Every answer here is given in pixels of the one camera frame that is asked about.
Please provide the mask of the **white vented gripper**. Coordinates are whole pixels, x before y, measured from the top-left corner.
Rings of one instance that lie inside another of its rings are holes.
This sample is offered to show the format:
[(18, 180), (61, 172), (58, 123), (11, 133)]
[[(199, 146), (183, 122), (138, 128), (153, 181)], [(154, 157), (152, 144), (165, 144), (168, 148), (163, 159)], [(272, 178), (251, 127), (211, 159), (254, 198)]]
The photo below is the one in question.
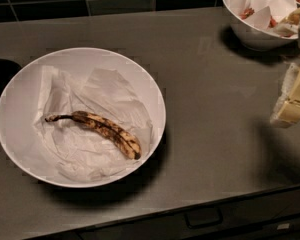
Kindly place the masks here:
[[(298, 31), (298, 46), (300, 48), (300, 24)], [(292, 63), (286, 71), (270, 123), (280, 128), (288, 128), (300, 121), (300, 66)]]

